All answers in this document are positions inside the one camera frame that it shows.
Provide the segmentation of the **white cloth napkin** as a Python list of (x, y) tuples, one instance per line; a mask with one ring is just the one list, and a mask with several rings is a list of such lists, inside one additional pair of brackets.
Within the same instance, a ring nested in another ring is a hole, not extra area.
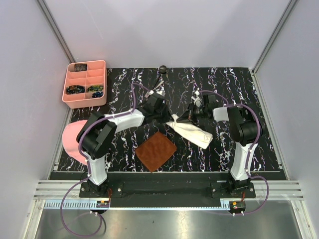
[(206, 149), (213, 140), (213, 135), (189, 123), (177, 122), (179, 118), (176, 114), (172, 115), (173, 120), (166, 122), (181, 137), (202, 149)]

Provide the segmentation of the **black spoon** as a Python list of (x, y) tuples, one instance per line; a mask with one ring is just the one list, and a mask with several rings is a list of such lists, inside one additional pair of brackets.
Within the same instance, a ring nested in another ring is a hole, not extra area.
[(165, 74), (167, 72), (167, 67), (165, 65), (161, 65), (159, 67), (159, 75), (157, 77), (157, 81), (156, 83), (154, 84), (154, 88), (159, 84), (159, 81), (160, 81), (160, 78), (163, 74)]

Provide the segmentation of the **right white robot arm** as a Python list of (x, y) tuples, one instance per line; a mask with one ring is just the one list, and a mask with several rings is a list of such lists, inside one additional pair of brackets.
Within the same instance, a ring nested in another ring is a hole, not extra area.
[(222, 104), (212, 91), (196, 91), (187, 110), (176, 120), (195, 125), (198, 119), (229, 122), (229, 134), (235, 142), (234, 162), (226, 181), (225, 191), (231, 197), (240, 197), (250, 187), (250, 168), (263, 127), (256, 113), (244, 104)]

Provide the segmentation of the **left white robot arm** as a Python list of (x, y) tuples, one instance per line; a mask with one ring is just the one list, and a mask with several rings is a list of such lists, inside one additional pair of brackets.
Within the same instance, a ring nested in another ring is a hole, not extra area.
[(87, 162), (87, 186), (96, 197), (103, 197), (108, 190), (105, 170), (106, 154), (116, 133), (132, 127), (140, 127), (157, 121), (166, 123), (172, 120), (165, 102), (164, 91), (151, 91), (149, 96), (132, 110), (103, 115), (93, 113), (77, 135), (78, 151)]

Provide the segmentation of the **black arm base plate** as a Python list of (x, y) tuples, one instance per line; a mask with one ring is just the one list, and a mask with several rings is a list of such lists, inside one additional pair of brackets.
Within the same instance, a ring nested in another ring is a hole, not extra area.
[(100, 186), (82, 183), (81, 198), (111, 197), (111, 208), (212, 208), (221, 199), (254, 199), (254, 185), (244, 194), (227, 191), (225, 172), (111, 172)]

